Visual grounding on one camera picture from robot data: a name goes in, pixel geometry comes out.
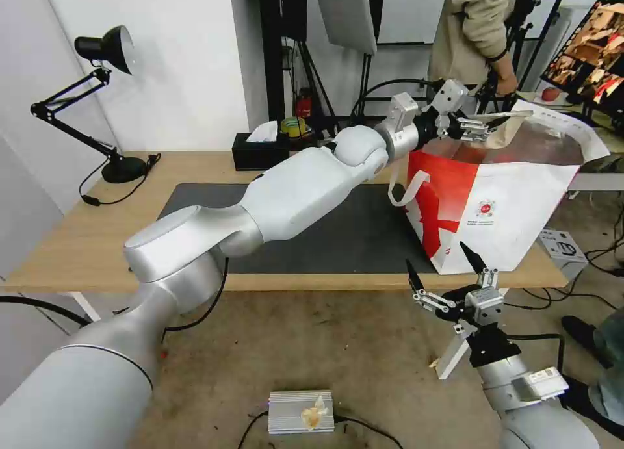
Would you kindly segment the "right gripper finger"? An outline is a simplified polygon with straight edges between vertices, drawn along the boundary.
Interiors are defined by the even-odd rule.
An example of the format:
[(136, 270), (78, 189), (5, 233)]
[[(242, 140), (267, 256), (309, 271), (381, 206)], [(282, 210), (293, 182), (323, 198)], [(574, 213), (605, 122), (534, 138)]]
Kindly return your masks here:
[(461, 288), (464, 293), (476, 292), (481, 289), (497, 288), (499, 271), (496, 268), (489, 268), (485, 262), (464, 242), (460, 242), (460, 248), (463, 251), (465, 258), (478, 276), (477, 282), (472, 285), (467, 285)]
[(406, 269), (408, 273), (408, 283), (413, 292), (413, 300), (423, 309), (432, 313), (449, 313), (454, 307), (454, 302), (427, 291), (409, 259), (406, 259)]

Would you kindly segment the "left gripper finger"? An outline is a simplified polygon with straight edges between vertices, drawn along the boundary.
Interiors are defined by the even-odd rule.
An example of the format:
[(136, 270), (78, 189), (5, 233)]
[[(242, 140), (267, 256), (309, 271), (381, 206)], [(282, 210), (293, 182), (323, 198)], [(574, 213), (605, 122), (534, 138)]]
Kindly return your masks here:
[(465, 116), (455, 113), (454, 119), (460, 123), (468, 123), (469, 125), (476, 125), (486, 129), (496, 129), (507, 122), (510, 119), (510, 115), (508, 113), (489, 113)]
[(454, 140), (463, 140), (466, 142), (485, 142), (489, 135), (490, 130), (485, 127), (449, 127), (448, 137)]

